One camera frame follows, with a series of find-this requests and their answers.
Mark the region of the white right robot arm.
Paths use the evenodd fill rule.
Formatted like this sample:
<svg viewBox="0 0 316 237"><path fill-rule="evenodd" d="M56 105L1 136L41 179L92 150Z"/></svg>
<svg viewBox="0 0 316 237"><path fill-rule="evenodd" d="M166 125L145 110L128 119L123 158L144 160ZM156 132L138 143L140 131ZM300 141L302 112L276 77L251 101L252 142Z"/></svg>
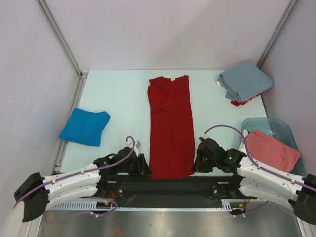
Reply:
<svg viewBox="0 0 316 237"><path fill-rule="evenodd" d="M256 197L291 210L299 219L316 223L316 177L286 173L255 159L241 143L240 148L224 150L210 138L200 138L193 172L210 173L218 168L237 181L228 185L233 198Z"/></svg>

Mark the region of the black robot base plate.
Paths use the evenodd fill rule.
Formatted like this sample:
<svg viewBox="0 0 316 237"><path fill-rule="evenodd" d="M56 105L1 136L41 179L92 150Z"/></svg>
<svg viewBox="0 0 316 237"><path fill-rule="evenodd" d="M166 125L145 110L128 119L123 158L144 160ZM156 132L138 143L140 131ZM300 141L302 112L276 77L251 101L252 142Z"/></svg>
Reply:
<svg viewBox="0 0 316 237"><path fill-rule="evenodd" d="M236 176L189 176L180 180L151 179L109 175L111 191L104 198L113 198L123 207L214 207L221 200L240 200L248 204Z"/></svg>

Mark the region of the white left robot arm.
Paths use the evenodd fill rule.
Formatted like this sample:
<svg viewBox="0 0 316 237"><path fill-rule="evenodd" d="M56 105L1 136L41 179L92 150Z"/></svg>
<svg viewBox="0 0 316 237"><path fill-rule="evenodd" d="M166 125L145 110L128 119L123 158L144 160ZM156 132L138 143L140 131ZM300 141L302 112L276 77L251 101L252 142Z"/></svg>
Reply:
<svg viewBox="0 0 316 237"><path fill-rule="evenodd" d="M127 173L130 177L152 175L143 153L125 147L73 172L52 176L30 175L14 192L17 204L24 205L22 222L42 216L50 207L77 198L104 198L111 188L109 175Z"/></svg>

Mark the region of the bright blue t shirt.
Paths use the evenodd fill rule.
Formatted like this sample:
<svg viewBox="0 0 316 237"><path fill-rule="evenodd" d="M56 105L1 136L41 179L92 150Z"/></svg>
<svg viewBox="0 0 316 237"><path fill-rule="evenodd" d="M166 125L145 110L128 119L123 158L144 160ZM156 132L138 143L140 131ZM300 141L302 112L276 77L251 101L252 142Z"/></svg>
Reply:
<svg viewBox="0 0 316 237"><path fill-rule="evenodd" d="M99 147L102 132L110 118L105 111L90 112L74 108L59 138L68 142Z"/></svg>

